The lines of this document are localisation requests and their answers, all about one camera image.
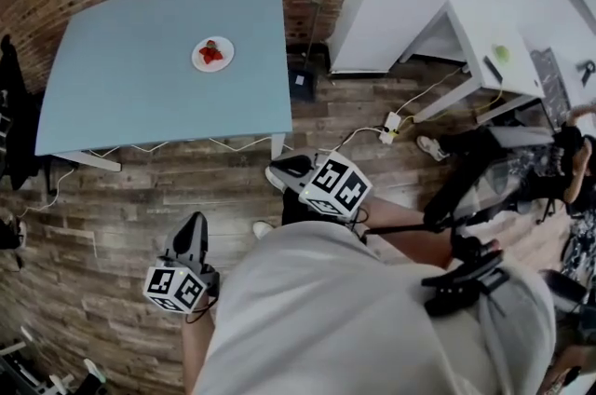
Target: black cable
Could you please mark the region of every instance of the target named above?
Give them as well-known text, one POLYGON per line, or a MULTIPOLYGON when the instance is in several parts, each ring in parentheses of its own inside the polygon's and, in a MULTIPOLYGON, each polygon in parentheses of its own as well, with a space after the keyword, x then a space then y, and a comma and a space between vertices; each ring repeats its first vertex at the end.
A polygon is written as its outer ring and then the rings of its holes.
POLYGON ((358 221, 358 212, 357 212, 356 213, 356 218, 354 218, 354 221, 352 221, 351 223, 347 223, 345 226, 348 227, 348 225, 350 225, 349 230, 352 233, 354 233, 356 235, 356 238, 358 238, 359 241, 362 242, 366 246, 366 232, 364 232, 364 234, 361 236, 361 235, 359 235, 356 232, 355 227, 356 227, 356 225, 360 225, 362 223, 366 223, 369 220, 369 217, 371 215, 364 208, 358 208, 358 211, 364 211, 366 213, 366 217, 363 220, 358 221))
POLYGON ((207 304, 207 306, 205 308, 202 308, 200 310, 198 310, 197 312, 194 312, 194 314, 198 314, 198 317, 195 320, 188 320, 188 315, 186 315, 185 320, 187 324, 194 324, 197 320, 199 320, 200 318, 202 318, 205 314, 207 314, 207 312, 209 312, 209 309, 211 309, 213 306, 215 306, 215 303, 219 300, 219 296, 216 297, 215 299, 213 299, 211 302, 209 302, 207 304))

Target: red food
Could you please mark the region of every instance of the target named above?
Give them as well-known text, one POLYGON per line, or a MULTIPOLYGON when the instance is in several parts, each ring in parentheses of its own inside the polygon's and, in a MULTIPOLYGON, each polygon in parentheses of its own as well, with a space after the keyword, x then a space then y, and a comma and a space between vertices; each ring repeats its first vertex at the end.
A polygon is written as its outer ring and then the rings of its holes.
POLYGON ((203 56, 203 61, 205 61, 206 64, 209 64, 212 61, 221 61, 224 58, 222 53, 217 50, 215 41, 211 39, 207 41, 207 45, 200 49, 198 53, 203 56))

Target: table leg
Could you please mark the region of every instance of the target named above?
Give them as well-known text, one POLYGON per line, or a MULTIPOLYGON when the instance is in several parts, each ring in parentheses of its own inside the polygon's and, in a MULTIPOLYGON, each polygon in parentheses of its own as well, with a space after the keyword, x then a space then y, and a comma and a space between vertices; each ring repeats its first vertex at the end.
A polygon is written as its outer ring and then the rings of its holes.
POLYGON ((413 54, 416 53, 416 50, 422 46, 422 44, 432 35, 432 30, 439 22, 439 20, 445 15, 446 7, 443 6, 439 9, 439 12, 435 14, 435 16, 430 20, 430 22, 424 27, 420 34, 416 36, 416 38, 412 41, 412 43, 403 51, 401 57, 399 58, 400 63, 407 62, 413 54))
POLYGON ((275 160, 281 155, 283 143, 286 140, 285 133, 273 133, 271 135, 271 159, 275 160))
POLYGON ((68 387, 75 381, 75 378, 68 374, 63 379, 60 379, 57 375, 50 375, 49 379, 54 384, 54 387, 49 388, 44 392, 44 395, 57 395, 58 393, 70 393, 68 387))
POLYGON ((54 154, 54 157, 75 161, 76 163, 89 165, 90 167, 101 168, 102 170, 122 171, 122 165, 120 163, 105 158, 95 157, 84 152, 57 153, 54 154))
POLYGON ((3 348, 0 350, 0 357, 4 357, 5 355, 11 354, 12 352, 16 352, 17 350, 21 350, 22 348, 27 347, 24 342, 19 342, 14 346, 10 346, 7 348, 3 348))
POLYGON ((481 84, 474 77, 469 78, 466 82, 453 89, 446 95, 443 95, 440 99, 430 104, 427 108, 418 112, 413 116, 414 123, 424 122, 439 112, 445 110, 447 107, 453 105, 456 102, 466 98, 470 93, 475 92, 481 87, 481 84))
POLYGON ((522 105, 525 105, 534 99, 535 99, 535 97, 532 97, 530 95, 520 95, 519 97, 516 97, 515 99, 510 100, 509 102, 503 103, 503 105, 499 105, 495 109, 493 109, 489 112, 486 112, 486 113, 482 114, 481 116, 477 116, 476 122, 478 124, 488 122, 489 120, 492 120, 496 116, 501 116, 505 112, 509 112, 510 110, 513 110, 514 108, 521 107, 522 105))

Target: yellow cable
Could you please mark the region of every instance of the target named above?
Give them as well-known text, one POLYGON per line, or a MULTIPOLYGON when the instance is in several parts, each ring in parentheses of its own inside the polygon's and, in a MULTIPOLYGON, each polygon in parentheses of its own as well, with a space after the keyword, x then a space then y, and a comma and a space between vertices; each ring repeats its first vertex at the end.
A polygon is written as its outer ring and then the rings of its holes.
MULTIPOLYGON (((446 110, 439 116, 435 116, 434 118, 427 118, 425 120, 425 122, 434 122, 435 120, 439 120, 440 118, 443 118, 444 116, 446 116, 448 114, 467 114, 470 112, 478 112, 480 110, 484 110, 485 108, 490 107, 493 103, 498 102, 502 95, 503 95, 503 87, 501 87, 501 89, 499 90, 499 94, 494 99, 492 99, 490 102, 488 102, 486 105, 483 105, 482 107, 467 108, 466 110, 446 110)), ((403 124, 406 123, 409 119, 413 120, 413 116, 406 116, 403 119, 403 121, 400 123, 400 126, 398 127, 398 133, 403 133, 404 131, 408 131, 415 125, 415 123, 412 123, 412 125, 410 127, 408 127, 406 130, 400 130, 401 127, 403 126, 403 124)))

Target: white cable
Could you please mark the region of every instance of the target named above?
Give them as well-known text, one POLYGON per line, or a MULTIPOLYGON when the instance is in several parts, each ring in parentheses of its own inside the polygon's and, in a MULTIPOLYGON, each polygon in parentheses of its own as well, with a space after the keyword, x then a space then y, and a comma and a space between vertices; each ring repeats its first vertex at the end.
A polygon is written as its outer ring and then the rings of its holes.
POLYGON ((444 78, 442 78, 439 82, 437 82, 436 84, 431 85, 428 89, 426 89, 424 92, 416 95, 415 97, 413 97, 412 99, 410 99, 409 101, 407 101, 405 104, 403 104, 400 109, 396 112, 396 114, 399 114, 401 112, 401 110, 403 110, 405 108, 406 105, 408 105, 409 103, 415 101, 416 99, 419 99, 420 97, 422 97, 424 94, 426 94, 427 92, 429 92, 431 89, 435 88, 436 86, 442 84, 445 80, 447 80, 449 77, 451 77, 452 75, 457 74, 459 71, 461 71, 462 68, 460 67, 459 69, 454 70, 453 72, 451 72, 450 74, 447 74, 444 78))
POLYGON ((70 170, 68 173, 62 175, 62 177, 60 177, 60 179, 58 180, 58 182, 56 183, 56 196, 54 197, 54 199, 52 199, 52 202, 49 203, 46 206, 42 206, 41 208, 31 208, 30 206, 28 206, 27 208, 25 208, 25 211, 22 213, 21 216, 17 216, 19 219, 21 219, 25 214, 27 214, 27 211, 31 210, 31 211, 43 211, 47 208, 49 208, 50 206, 52 206, 57 200, 58 200, 58 196, 60 195, 60 182, 66 178, 68 175, 72 175, 73 172, 75 171, 75 169, 70 170))
POLYGON ((144 148, 140 148, 140 146, 137 146, 137 145, 131 145, 131 147, 136 148, 137 150, 141 150, 142 152, 145 152, 145 153, 153 153, 153 152, 155 152, 155 150, 157 148, 161 148, 162 146, 167 145, 168 143, 169 142, 160 143, 158 146, 154 146, 151 150, 145 150, 144 148))
POLYGON ((264 142, 265 140, 271 140, 271 137, 264 137, 261 140, 257 140, 256 142, 252 142, 252 143, 249 143, 248 145, 241 146, 240 148, 232 148, 231 146, 228 146, 225 143, 218 142, 217 140, 213 140, 212 138, 210 138, 210 140, 214 143, 217 143, 218 145, 224 146, 228 150, 232 150, 233 152, 240 152, 240 151, 244 150, 245 148, 248 148, 249 146, 256 145, 257 143, 264 142))
POLYGON ((99 153, 95 153, 93 150, 89 150, 89 152, 90 152, 92 155, 95 155, 96 157, 99 157, 99 158, 105 158, 105 157, 107 157, 108 155, 110 155, 112 152, 115 152, 115 151, 116 151, 118 148, 120 148, 120 147, 119 147, 119 146, 117 146, 116 148, 112 148, 112 150, 110 150, 110 151, 108 151, 108 152, 104 153, 103 155, 100 155, 99 153))
POLYGON ((342 146, 344 146, 346 143, 348 143, 350 140, 352 140, 354 138, 354 136, 359 132, 359 131, 363 131, 363 130, 370 130, 370 131, 376 131, 377 133, 383 133, 382 130, 379 129, 374 129, 373 127, 362 127, 361 129, 356 129, 354 130, 349 137, 347 137, 343 142, 341 142, 340 144, 338 144, 335 148, 333 148, 332 150, 329 150, 327 148, 319 148, 319 150, 321 152, 334 152, 336 150, 339 150, 342 146))

